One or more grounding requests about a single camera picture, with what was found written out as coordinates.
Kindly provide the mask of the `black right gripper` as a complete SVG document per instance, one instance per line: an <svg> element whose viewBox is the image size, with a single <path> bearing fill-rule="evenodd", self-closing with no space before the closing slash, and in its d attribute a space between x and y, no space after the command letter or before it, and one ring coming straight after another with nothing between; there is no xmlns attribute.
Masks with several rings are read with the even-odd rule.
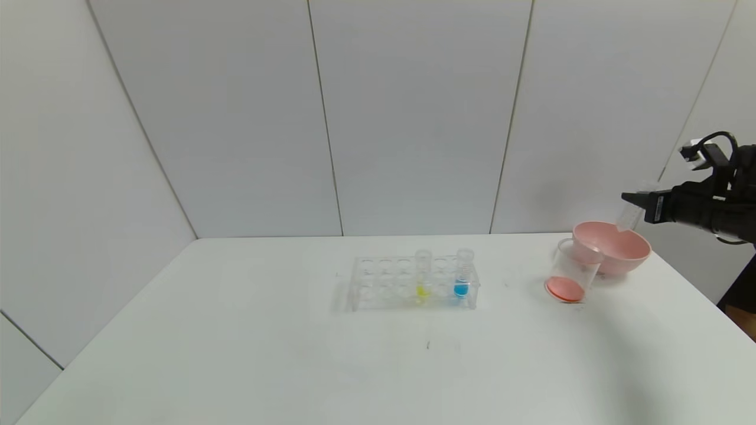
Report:
<svg viewBox="0 0 756 425"><path fill-rule="evenodd" d="M644 212L644 222L650 225L676 223L713 233L711 200L696 192L675 186L653 192L623 192L621 199Z"/></svg>

